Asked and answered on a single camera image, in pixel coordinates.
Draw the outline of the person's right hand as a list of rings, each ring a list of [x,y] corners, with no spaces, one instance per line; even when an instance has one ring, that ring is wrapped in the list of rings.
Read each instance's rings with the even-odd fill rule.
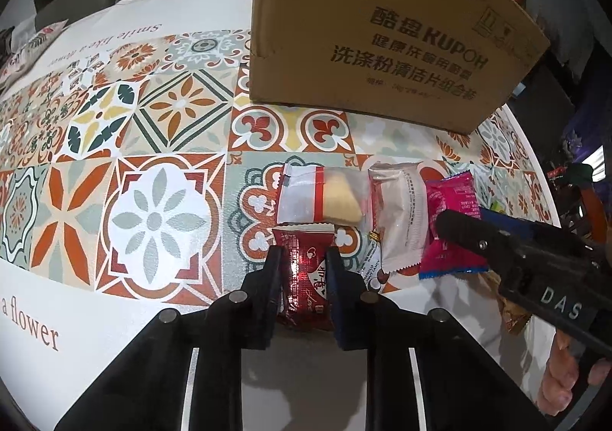
[[[535,400],[545,415],[555,416],[567,409],[573,400],[573,388],[579,378],[579,365],[570,351],[571,341],[556,330],[550,356]]]

